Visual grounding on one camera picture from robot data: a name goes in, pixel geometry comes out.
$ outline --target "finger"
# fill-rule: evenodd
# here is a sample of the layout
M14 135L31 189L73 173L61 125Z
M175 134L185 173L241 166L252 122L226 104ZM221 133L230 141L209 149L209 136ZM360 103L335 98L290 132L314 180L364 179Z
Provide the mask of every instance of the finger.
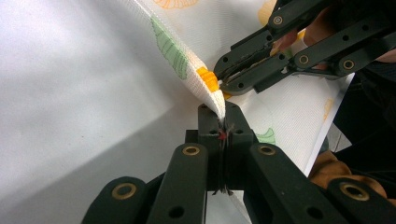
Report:
M290 47L290 45L292 45L294 43L294 41L296 41L297 33L298 33L297 29L294 29L294 30L290 31L288 34L282 36L280 39L278 39L275 42L274 48L279 49L279 50L284 50L284 49Z
M307 46L314 45L335 33L332 25L332 15L336 6L327 7L322 10L315 20L306 27L304 42Z

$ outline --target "yellow pattern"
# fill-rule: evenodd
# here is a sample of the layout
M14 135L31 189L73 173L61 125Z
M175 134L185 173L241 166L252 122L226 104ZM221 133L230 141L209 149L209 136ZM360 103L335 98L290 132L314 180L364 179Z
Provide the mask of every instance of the yellow pattern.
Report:
M154 2L163 8L183 8L195 5L198 0L154 0Z
M204 67L200 67L197 69L197 73L211 92L219 90L218 78L213 72L208 71Z

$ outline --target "metal screw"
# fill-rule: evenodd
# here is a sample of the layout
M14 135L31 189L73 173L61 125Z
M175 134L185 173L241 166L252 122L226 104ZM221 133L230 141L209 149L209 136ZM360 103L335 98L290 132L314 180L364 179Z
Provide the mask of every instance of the metal screw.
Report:
M266 156L272 156L276 153L271 147L259 147L259 152Z
M120 193L120 189L128 188L129 191L125 193ZM125 200L129 199L136 193L137 187L132 183L122 183L118 184L113 191L111 192L111 196L117 200Z
M353 67L355 67L355 63L354 63L352 60L346 60L346 61L344 61L343 66L344 66L344 68L345 68L346 70L350 70L350 69L352 69Z
M283 18L281 16L275 16L274 17L274 24L275 25L280 25L283 22Z
M366 190L361 189L360 187L350 184L350 183L341 183L340 190L349 198L357 200L357 201L367 201L370 199L370 195Z
M309 58L308 58L308 56L306 56L306 55L300 56L299 62L302 63L302 64L309 63Z
M183 148L183 154L186 156L195 156L199 153L198 147L185 147Z

